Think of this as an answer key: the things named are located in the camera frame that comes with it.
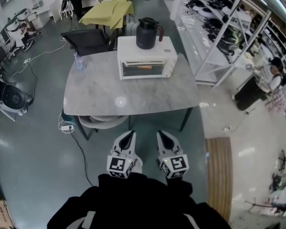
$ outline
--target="plastic bottle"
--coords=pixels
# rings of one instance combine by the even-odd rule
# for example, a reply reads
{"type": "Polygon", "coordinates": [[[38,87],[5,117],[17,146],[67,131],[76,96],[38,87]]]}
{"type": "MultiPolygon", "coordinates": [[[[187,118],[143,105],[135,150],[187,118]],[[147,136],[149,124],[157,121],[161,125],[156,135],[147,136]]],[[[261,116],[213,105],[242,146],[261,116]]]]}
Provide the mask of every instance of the plastic bottle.
{"type": "Polygon", "coordinates": [[[74,57],[75,57],[75,62],[77,65],[77,69],[82,70],[85,68],[84,62],[82,60],[82,58],[75,52],[74,53],[74,57]]]}

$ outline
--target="beige tile floor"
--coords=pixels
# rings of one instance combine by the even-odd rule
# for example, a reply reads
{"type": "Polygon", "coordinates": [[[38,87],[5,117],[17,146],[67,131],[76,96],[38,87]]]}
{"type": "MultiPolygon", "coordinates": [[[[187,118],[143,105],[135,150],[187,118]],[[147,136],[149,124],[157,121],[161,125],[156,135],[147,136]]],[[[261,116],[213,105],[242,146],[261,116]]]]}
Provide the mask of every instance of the beige tile floor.
{"type": "Polygon", "coordinates": [[[271,176],[278,172],[281,150],[286,151],[286,117],[283,113],[269,111],[265,103],[257,101],[247,111],[239,111],[231,93],[247,77],[243,70],[236,70],[218,88],[198,85],[203,127],[206,138],[229,136],[233,156],[233,201],[230,222],[233,227],[265,228],[269,220],[247,213],[251,205],[245,200],[263,203],[269,195],[271,176]],[[232,131],[225,132],[225,127],[232,131]]]}

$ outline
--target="yellow tablecloth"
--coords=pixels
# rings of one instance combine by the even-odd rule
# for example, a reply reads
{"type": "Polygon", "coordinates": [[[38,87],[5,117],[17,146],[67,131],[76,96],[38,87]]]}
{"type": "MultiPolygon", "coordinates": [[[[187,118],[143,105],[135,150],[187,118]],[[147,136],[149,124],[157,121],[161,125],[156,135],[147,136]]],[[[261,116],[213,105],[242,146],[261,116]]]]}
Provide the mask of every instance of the yellow tablecloth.
{"type": "Polygon", "coordinates": [[[82,24],[99,24],[110,29],[122,28],[123,17],[133,14],[132,2],[127,0],[102,1],[86,13],[79,21],[82,24]]]}

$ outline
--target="brown handle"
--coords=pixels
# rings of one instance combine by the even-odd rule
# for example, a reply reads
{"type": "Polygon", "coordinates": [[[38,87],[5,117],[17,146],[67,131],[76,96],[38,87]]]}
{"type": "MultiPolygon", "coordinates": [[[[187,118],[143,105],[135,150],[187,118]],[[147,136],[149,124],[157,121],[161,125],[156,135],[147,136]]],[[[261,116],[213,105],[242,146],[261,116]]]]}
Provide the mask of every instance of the brown handle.
{"type": "Polygon", "coordinates": [[[159,25],[155,25],[158,30],[160,31],[160,36],[159,36],[159,42],[161,42],[163,40],[163,36],[164,36],[164,29],[162,26],[159,26],[159,25]]]}

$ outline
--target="white toaster oven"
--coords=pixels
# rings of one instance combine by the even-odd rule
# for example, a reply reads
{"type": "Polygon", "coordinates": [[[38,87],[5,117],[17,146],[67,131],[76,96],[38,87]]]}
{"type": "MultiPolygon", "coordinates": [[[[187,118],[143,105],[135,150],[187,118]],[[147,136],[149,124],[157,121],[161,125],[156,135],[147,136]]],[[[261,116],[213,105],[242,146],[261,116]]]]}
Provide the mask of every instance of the white toaster oven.
{"type": "Polygon", "coordinates": [[[156,38],[152,49],[137,47],[136,36],[118,38],[117,59],[121,80],[170,77],[178,55],[170,37],[156,38]]]}

